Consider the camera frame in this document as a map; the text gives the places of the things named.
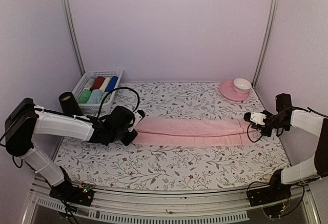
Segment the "green towel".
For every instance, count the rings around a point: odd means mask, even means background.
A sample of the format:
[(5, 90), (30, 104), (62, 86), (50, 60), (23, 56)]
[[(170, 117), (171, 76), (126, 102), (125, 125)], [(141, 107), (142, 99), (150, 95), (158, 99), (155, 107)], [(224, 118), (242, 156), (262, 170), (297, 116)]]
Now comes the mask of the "green towel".
[(111, 102), (111, 96), (112, 96), (111, 92), (104, 92), (102, 97), (101, 97), (100, 103), (103, 103), (103, 104), (110, 103)]
[(82, 94), (80, 95), (77, 103), (78, 104), (86, 104), (87, 101), (89, 100), (91, 94), (92, 94), (92, 91), (90, 91), (89, 89), (84, 89)]

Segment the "pink towel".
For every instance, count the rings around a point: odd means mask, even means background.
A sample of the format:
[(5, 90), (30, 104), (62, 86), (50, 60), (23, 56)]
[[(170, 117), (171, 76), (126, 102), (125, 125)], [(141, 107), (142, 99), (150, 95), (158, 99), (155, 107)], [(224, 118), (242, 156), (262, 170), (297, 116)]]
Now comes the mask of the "pink towel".
[(135, 145), (248, 146), (254, 130), (243, 120), (145, 118), (136, 127)]

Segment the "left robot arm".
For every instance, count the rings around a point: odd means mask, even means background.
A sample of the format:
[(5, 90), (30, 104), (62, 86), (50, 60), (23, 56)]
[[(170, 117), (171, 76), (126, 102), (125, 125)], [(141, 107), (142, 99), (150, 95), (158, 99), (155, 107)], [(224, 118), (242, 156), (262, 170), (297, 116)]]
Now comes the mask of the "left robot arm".
[(37, 106), (33, 99), (25, 98), (7, 117), (1, 140), (11, 156), (30, 165), (64, 200), (72, 200), (79, 188), (72, 185), (63, 168), (33, 144), (33, 135), (71, 137), (105, 146), (121, 141), (128, 146), (137, 137), (135, 127), (144, 117), (144, 111), (130, 111), (123, 106), (116, 106), (102, 117), (64, 114)]

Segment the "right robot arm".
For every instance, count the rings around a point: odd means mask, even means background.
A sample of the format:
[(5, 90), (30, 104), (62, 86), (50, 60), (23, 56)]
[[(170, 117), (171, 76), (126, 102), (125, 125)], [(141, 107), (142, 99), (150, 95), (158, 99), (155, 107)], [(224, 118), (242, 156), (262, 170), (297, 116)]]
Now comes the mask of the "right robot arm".
[[(291, 94), (294, 106), (307, 108), (327, 115), (327, 98), (315, 94), (304, 93), (301, 96)], [(284, 132), (280, 141), (292, 165), (310, 158), (315, 153), (318, 138), (301, 129), (291, 128), (289, 132)], [(310, 183), (312, 194), (327, 193), (327, 178), (323, 178)]]

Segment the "light blue rolled towel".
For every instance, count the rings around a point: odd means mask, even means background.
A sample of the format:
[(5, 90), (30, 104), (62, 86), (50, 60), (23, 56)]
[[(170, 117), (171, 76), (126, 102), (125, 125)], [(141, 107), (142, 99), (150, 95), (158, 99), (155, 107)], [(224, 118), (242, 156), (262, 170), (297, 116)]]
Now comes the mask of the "light blue rolled towel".
[(98, 104), (101, 101), (102, 95), (103, 95), (103, 92), (101, 92), (99, 89), (93, 90), (87, 103), (88, 104)]

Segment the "white rolled towel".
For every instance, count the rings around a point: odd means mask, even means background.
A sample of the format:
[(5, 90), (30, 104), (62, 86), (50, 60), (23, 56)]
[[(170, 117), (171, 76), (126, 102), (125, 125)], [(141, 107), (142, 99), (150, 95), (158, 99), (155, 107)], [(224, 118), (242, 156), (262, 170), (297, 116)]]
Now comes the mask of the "white rolled towel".
[(110, 80), (111, 80), (110, 77), (107, 77), (107, 78), (104, 79), (102, 85), (101, 85), (100, 88), (99, 88), (101, 92), (105, 92), (105, 89), (106, 89), (106, 87), (108, 86)]

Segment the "green rolled towel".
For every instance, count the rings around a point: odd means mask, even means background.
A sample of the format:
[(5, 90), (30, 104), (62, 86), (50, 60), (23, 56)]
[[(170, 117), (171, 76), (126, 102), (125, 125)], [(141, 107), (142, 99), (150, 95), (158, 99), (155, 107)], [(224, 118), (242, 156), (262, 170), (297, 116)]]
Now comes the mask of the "green rolled towel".
[(82, 94), (80, 95), (77, 103), (78, 104), (86, 104), (87, 101), (89, 100), (91, 94), (92, 94), (92, 91), (90, 91), (89, 89), (84, 89)]

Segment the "white bowl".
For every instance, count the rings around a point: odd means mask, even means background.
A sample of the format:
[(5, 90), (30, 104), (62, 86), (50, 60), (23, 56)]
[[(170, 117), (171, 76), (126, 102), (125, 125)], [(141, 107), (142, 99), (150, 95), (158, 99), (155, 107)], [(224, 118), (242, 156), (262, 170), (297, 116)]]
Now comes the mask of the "white bowl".
[(252, 84), (243, 78), (236, 78), (233, 80), (233, 88), (237, 93), (246, 94), (252, 88)]

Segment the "red rolled towel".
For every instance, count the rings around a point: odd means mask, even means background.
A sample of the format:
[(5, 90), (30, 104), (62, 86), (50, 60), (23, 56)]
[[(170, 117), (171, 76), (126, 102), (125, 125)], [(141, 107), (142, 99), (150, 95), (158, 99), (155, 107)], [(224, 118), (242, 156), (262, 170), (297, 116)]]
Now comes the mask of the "red rolled towel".
[(92, 84), (90, 90), (93, 91), (93, 90), (95, 90), (95, 89), (99, 89), (99, 88), (102, 86), (102, 84), (103, 84), (104, 81), (105, 81), (105, 78), (104, 78), (104, 77), (102, 77), (102, 76), (98, 76), (98, 77), (94, 80), (94, 82), (93, 82), (93, 84)]

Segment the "grey rolled towel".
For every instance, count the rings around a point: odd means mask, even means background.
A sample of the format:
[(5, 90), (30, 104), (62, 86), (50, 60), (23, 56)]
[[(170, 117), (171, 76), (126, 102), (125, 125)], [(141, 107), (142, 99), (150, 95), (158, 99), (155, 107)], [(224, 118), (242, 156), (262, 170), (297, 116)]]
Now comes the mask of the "grey rolled towel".
[(95, 79), (91, 78), (87, 81), (87, 83), (84, 85), (85, 90), (90, 90), (90, 88), (93, 86)]

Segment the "pink plate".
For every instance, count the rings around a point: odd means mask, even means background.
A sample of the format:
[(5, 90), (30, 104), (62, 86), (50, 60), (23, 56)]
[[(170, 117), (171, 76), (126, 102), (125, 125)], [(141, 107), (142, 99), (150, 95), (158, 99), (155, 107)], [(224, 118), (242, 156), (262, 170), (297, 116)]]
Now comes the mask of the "pink plate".
[(249, 98), (250, 92), (242, 94), (238, 93), (234, 89), (234, 84), (232, 80), (224, 81), (219, 86), (221, 94), (232, 101), (244, 101)]

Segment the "black cylinder cup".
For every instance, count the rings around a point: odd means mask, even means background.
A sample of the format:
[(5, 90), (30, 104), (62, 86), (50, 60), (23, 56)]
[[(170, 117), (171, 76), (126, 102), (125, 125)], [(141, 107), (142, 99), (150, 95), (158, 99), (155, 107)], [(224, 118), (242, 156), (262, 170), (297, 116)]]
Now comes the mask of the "black cylinder cup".
[(64, 92), (58, 97), (62, 112), (66, 115), (83, 116), (72, 92)]

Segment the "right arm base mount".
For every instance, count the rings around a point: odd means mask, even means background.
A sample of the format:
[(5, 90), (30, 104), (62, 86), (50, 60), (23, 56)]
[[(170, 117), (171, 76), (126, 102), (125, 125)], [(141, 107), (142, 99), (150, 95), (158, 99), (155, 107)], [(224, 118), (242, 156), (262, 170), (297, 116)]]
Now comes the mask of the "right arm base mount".
[[(287, 212), (287, 208), (292, 203), (291, 187), (294, 186), (302, 189), (302, 195), (297, 204)], [(305, 192), (304, 185), (295, 184), (271, 187), (270, 184), (254, 181), (248, 185), (246, 196), (251, 207), (268, 205), (267, 207), (262, 207), (262, 211), (267, 218), (273, 220), (292, 214), (301, 205)]]

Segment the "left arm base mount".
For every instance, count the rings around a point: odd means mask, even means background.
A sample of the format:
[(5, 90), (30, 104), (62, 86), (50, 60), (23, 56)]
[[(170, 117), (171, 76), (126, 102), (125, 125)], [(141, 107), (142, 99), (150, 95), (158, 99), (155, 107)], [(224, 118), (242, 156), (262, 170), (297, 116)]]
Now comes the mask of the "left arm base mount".
[(64, 202), (90, 207), (94, 198), (94, 191), (85, 190), (65, 181), (58, 186), (51, 186), (49, 196)]

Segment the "front aluminium rail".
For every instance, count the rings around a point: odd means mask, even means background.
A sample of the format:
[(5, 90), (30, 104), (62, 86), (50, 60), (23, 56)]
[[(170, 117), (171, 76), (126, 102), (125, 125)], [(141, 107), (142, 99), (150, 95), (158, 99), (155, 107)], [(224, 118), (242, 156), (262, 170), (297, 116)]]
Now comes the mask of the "front aluminium rail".
[(161, 192), (94, 188), (89, 207), (51, 198), (35, 177), (23, 223), (323, 223), (309, 187), (291, 197), (252, 205), (248, 195), (262, 184), (223, 190)]

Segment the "right aluminium frame post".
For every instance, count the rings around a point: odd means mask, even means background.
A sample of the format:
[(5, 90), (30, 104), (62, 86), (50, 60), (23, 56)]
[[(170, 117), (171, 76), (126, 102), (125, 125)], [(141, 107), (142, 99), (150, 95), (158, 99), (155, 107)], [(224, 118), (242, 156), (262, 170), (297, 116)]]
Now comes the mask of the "right aluminium frame post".
[(261, 72), (262, 72), (262, 69), (264, 66), (264, 61), (266, 58), (266, 54), (267, 54), (270, 39), (271, 39), (271, 34), (272, 34), (272, 30), (273, 30), (273, 25), (274, 25), (275, 15), (277, 12), (278, 3), (279, 3), (279, 0), (271, 0), (270, 1), (268, 19), (267, 19), (267, 23), (266, 23), (266, 27), (265, 27), (265, 31), (264, 31), (263, 41), (262, 41), (262, 45), (260, 48), (259, 58), (257, 61), (253, 79), (252, 79), (252, 86), (253, 86), (254, 90), (256, 89), (256, 87), (259, 83), (260, 75), (261, 75)]

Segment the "aluminium frame post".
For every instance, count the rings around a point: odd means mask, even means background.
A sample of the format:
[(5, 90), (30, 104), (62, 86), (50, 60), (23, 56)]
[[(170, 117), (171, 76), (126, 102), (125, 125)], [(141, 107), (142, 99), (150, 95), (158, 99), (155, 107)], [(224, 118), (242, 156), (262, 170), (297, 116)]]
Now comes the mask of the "aluminium frame post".
[(274, 25), (275, 15), (277, 12), (278, 3), (279, 3), (279, 0), (271, 0), (270, 1), (268, 19), (267, 19), (267, 23), (266, 23), (266, 27), (265, 27), (265, 31), (264, 31), (263, 41), (262, 41), (262, 45), (260, 48), (259, 58), (257, 61), (253, 79), (252, 79), (252, 86), (253, 86), (254, 90), (256, 89), (256, 87), (259, 83), (260, 75), (261, 75), (261, 72), (262, 72), (262, 69), (264, 66), (264, 61), (266, 58), (266, 54), (267, 54), (270, 39), (271, 39), (271, 34), (272, 34), (272, 30), (273, 30), (273, 25)]
[(78, 40), (77, 40), (77, 36), (76, 36), (76, 32), (75, 32), (70, 1), (69, 0), (61, 0), (61, 1), (62, 1), (64, 15), (65, 15), (65, 19), (66, 19), (66, 23), (67, 23), (67, 27), (68, 27), (69, 37), (70, 37), (70, 40), (72, 43), (73, 52), (74, 52), (75, 59), (77, 62), (77, 67), (80, 72), (80, 75), (82, 76), (85, 73), (85, 67), (84, 67), (83, 59), (81, 56), (81, 52), (79, 49)]

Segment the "left aluminium frame post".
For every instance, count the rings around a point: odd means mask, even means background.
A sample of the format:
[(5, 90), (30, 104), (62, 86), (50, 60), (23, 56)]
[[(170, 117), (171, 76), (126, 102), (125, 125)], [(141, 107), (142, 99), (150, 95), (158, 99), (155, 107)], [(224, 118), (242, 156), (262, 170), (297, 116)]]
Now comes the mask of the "left aluminium frame post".
[(62, 1), (64, 15), (65, 15), (65, 19), (66, 19), (66, 23), (67, 23), (67, 27), (68, 27), (69, 37), (70, 37), (70, 40), (72, 43), (73, 52), (74, 52), (75, 59), (77, 62), (77, 67), (80, 72), (80, 75), (82, 76), (85, 73), (85, 67), (84, 67), (83, 59), (81, 56), (81, 52), (79, 49), (78, 40), (77, 40), (77, 36), (76, 36), (76, 32), (75, 32), (70, 1), (69, 0), (61, 0), (61, 1)]

